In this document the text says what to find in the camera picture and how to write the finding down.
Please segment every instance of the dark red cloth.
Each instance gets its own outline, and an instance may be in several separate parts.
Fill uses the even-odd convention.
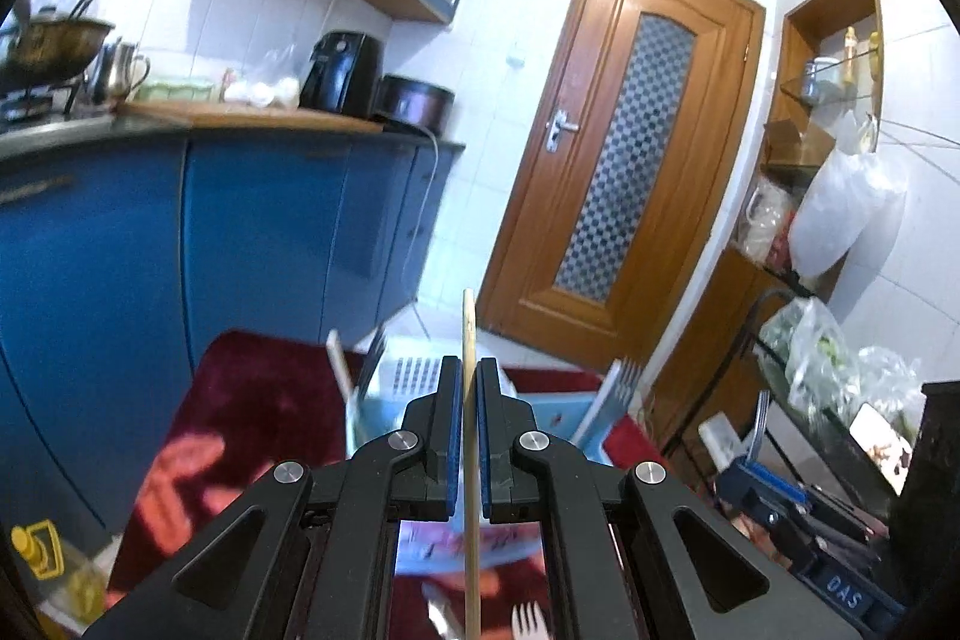
[[[347,354],[354,373],[362,360]],[[599,386],[589,372],[512,367],[505,372],[520,392]],[[344,403],[323,346],[243,332],[220,335],[203,355],[140,487],[110,575],[109,600],[127,594],[274,463],[286,458],[315,466],[341,461],[344,439]],[[621,467],[659,461],[656,449],[629,418],[613,428],[604,448]],[[436,636],[427,619],[422,580],[394,579],[394,640]],[[458,576],[433,581],[448,592],[462,617]],[[541,559],[486,571],[481,585],[485,638],[509,640],[515,603],[536,600],[544,611],[549,609]]]

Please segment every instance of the silver screw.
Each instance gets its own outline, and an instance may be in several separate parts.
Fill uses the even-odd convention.
[[[659,482],[664,482],[666,478],[664,466],[656,463],[656,461],[642,461],[640,464],[637,464],[637,469],[634,470],[634,474],[637,475],[637,480],[648,483],[648,485],[656,485]]]
[[[285,461],[274,467],[274,477],[277,482],[296,482],[304,477],[304,466],[296,461]]]
[[[416,448],[416,434],[414,432],[407,432],[405,429],[398,429],[390,437],[387,437],[387,442],[390,444],[390,447],[395,451],[409,451],[411,448]]]
[[[534,429],[532,432],[520,434],[520,447],[528,451],[542,451],[550,444],[550,437]]]

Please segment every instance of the stainless steel pitcher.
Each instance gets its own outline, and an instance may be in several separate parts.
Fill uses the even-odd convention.
[[[131,91],[140,87],[150,73],[150,58],[136,53],[137,44],[117,39],[112,44],[104,44],[97,56],[90,82],[90,100],[94,104],[115,103],[124,100]],[[144,65],[143,76],[133,80],[133,69],[137,62]]]

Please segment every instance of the pitcher handle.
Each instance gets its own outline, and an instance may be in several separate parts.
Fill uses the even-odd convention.
[[[136,63],[137,61],[143,62],[143,76],[130,86],[130,92],[133,92],[139,88],[144,82],[146,82],[147,77],[150,76],[150,58],[148,58],[146,55],[136,55],[136,57],[133,58],[133,63]]]

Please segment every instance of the yellow bottle cap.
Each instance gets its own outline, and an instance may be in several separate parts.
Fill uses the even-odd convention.
[[[13,543],[13,549],[24,558],[27,564],[35,567],[43,561],[42,548],[25,528],[13,527],[10,530],[10,541]]]

